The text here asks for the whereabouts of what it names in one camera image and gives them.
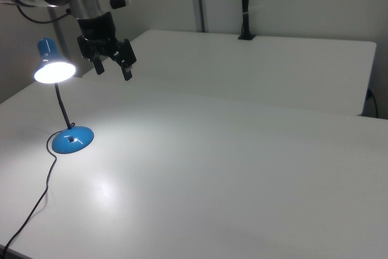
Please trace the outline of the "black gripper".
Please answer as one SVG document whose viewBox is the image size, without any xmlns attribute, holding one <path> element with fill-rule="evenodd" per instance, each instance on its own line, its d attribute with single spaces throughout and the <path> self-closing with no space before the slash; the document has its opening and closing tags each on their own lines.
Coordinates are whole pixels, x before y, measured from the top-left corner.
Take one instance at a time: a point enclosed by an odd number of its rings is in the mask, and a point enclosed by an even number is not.
<svg viewBox="0 0 388 259">
<path fill-rule="evenodd" d="M 96 73 L 105 72 L 101 56 L 107 56 L 121 66 L 125 81 L 132 78 L 136 56 L 128 39 L 116 38 L 116 27 L 110 12 L 92 19 L 78 19 L 81 36 L 77 38 L 81 55 L 93 63 Z"/>
</svg>

